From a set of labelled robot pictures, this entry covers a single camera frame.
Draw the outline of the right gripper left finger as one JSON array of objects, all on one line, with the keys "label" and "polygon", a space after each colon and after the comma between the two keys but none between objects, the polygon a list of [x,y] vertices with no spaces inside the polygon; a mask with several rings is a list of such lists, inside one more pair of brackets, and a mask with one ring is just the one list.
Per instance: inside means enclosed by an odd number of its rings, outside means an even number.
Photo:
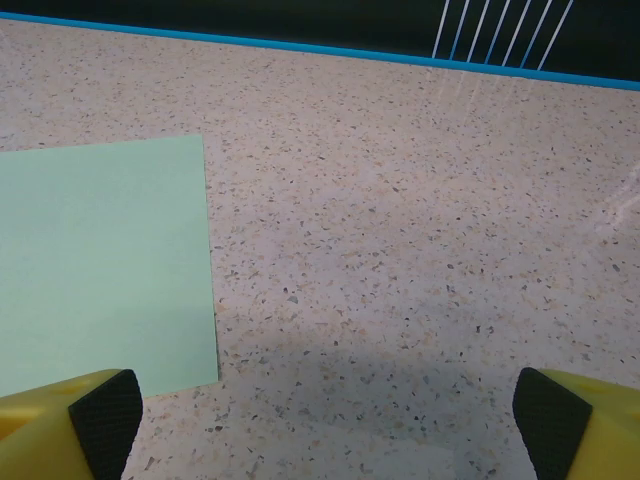
[{"label": "right gripper left finger", "polygon": [[142,414],[131,369],[0,397],[0,480],[121,480]]}]

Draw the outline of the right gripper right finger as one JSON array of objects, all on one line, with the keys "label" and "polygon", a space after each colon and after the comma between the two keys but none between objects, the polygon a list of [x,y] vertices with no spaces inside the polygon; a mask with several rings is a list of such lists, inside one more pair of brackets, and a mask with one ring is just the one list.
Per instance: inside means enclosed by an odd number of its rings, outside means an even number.
[{"label": "right gripper right finger", "polygon": [[526,367],[513,414],[537,480],[640,480],[640,390]]}]

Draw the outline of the light green square paper sheet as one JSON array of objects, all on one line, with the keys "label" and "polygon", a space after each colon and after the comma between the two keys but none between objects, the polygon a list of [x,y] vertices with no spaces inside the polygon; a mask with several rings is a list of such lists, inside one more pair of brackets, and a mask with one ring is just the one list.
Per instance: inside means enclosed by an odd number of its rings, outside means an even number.
[{"label": "light green square paper sheet", "polygon": [[218,379],[198,135],[0,153],[0,396],[114,368]]}]

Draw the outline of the long blue table edge strip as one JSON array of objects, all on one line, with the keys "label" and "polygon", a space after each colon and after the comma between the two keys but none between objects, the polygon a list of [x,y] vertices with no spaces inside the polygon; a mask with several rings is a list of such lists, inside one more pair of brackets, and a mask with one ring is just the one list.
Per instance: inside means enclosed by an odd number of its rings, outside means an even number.
[{"label": "long blue table edge strip", "polygon": [[456,60],[429,58],[423,56],[362,50],[353,48],[334,47],[326,45],[314,45],[278,40],[244,38],[228,35],[216,35],[199,32],[187,32],[167,29],[148,28],[130,25],[118,25],[110,23],[91,22],[83,20],[62,19],[11,13],[0,11],[1,20],[22,21],[27,23],[62,26],[70,28],[84,28],[98,31],[143,35],[160,38],[171,38],[188,41],[201,41],[216,44],[245,46],[252,48],[275,49],[282,51],[331,55],[337,57],[356,58],[363,60],[391,62],[398,64],[416,65],[421,67],[433,67],[440,69],[458,70],[482,74],[497,75],[503,77],[525,78],[540,81],[559,82],[575,85],[586,85],[602,88],[620,89],[640,92],[640,81],[621,80],[613,78],[559,73],[544,70],[522,69],[483,63],[469,63]]}]

